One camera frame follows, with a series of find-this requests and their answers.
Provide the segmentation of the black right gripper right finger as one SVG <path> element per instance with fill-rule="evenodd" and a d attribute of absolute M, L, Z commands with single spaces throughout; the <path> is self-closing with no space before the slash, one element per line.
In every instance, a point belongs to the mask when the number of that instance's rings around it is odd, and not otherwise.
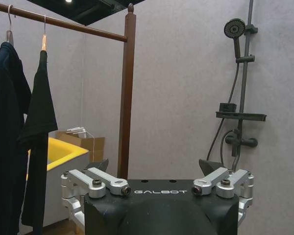
<path fill-rule="evenodd" d="M 241 225 L 247 208 L 253 203 L 254 176 L 247 170 L 232 171 L 221 163 L 202 159 L 199 160 L 199 166 L 204 177 L 193 181 L 192 193 L 205 196 L 215 189 L 217 196 L 224 199 L 238 196 L 238 225 Z"/>

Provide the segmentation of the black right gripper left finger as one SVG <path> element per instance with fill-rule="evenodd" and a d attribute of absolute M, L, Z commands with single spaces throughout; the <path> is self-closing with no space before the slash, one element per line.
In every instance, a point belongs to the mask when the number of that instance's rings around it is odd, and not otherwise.
<path fill-rule="evenodd" d="M 61 175 L 62 204 L 69 210 L 69 219 L 85 232 L 84 196 L 103 198 L 109 191 L 113 195 L 128 196 L 130 185 L 126 179 L 112 176 L 96 167 Z"/>

